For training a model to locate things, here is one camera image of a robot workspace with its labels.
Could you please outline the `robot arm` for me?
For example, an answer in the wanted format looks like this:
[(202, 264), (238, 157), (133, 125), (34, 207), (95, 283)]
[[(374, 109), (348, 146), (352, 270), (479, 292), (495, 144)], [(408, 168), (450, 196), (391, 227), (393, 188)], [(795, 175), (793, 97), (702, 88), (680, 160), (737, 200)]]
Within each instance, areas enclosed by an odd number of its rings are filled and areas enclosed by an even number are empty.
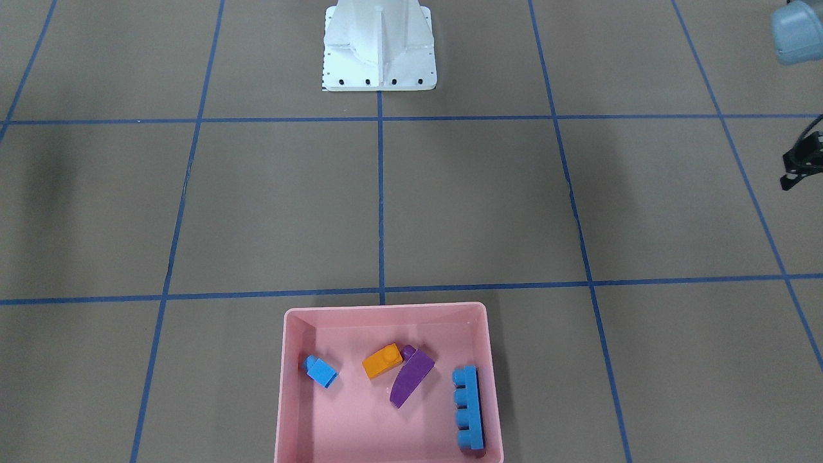
[[(822, 2), (788, 1), (771, 15), (774, 53), (778, 62), (789, 66), (822, 59)], [(822, 171), (821, 123), (817, 115), (800, 133), (791, 149), (782, 155), (782, 190), (789, 191), (803, 179)]]

